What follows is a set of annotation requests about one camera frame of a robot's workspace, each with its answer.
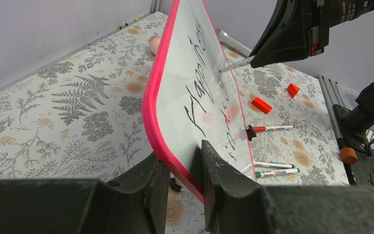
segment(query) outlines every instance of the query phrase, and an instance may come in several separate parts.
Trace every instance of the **red block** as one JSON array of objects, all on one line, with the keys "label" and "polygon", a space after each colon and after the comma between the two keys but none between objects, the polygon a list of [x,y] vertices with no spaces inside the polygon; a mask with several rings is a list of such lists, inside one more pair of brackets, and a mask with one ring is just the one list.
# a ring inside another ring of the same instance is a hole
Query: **red block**
[{"label": "red block", "polygon": [[300,88],[295,86],[294,84],[289,84],[289,87],[287,87],[287,91],[289,92],[290,96],[294,98],[296,94],[298,94]]},{"label": "red block", "polygon": [[263,111],[263,113],[268,114],[273,107],[271,107],[269,104],[264,102],[263,100],[260,99],[260,97],[255,98],[252,101],[253,106],[257,107],[259,110]]}]

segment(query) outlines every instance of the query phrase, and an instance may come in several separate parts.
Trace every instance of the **pink-edged whiteboard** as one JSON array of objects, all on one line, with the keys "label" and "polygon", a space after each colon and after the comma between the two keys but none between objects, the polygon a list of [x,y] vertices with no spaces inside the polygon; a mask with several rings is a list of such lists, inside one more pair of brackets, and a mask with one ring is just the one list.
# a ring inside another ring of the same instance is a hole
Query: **pink-edged whiteboard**
[{"label": "pink-edged whiteboard", "polygon": [[255,177],[235,79],[219,72],[227,65],[204,2],[174,0],[142,112],[154,152],[201,201],[202,139]]}]

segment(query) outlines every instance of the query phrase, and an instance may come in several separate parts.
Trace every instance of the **gray wall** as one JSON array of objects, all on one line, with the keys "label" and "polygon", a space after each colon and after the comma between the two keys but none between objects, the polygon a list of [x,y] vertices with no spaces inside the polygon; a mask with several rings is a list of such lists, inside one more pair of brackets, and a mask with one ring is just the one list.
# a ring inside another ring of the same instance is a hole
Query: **gray wall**
[{"label": "gray wall", "polygon": [[[172,0],[163,0],[168,14]],[[275,0],[205,0],[215,27],[252,49],[262,36],[276,5]],[[330,30],[325,53],[288,62],[302,72],[323,75],[352,89],[362,90],[374,81],[374,11]]]},{"label": "gray wall", "polygon": [[151,0],[0,0],[0,88],[150,7]]}]

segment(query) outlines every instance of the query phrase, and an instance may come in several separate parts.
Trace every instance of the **floral pattern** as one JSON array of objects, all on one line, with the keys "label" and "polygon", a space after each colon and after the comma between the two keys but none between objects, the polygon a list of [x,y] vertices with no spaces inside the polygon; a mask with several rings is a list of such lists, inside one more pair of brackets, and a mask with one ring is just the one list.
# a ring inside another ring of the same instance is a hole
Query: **floral pattern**
[{"label": "floral pattern", "polygon": [[[0,179],[106,182],[147,157],[141,105],[154,60],[148,39],[166,20],[154,13],[1,91]],[[230,62],[242,59],[226,51]],[[296,125],[264,132],[250,145],[255,160],[293,163],[301,172],[258,183],[348,184],[316,79],[282,64],[233,73],[247,124]],[[301,88],[295,98],[286,91],[290,83]],[[251,104],[256,97],[273,110],[263,114]],[[166,233],[205,233],[203,205],[189,191],[170,190],[166,224]]]}]

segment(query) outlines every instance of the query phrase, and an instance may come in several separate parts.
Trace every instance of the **wooden knob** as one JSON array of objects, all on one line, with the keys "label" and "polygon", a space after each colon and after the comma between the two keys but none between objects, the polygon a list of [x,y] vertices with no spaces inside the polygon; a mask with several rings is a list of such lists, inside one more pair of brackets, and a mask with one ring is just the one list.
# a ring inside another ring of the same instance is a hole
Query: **wooden knob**
[{"label": "wooden knob", "polygon": [[354,164],[357,162],[357,156],[354,149],[345,147],[340,150],[340,158],[343,163]]}]

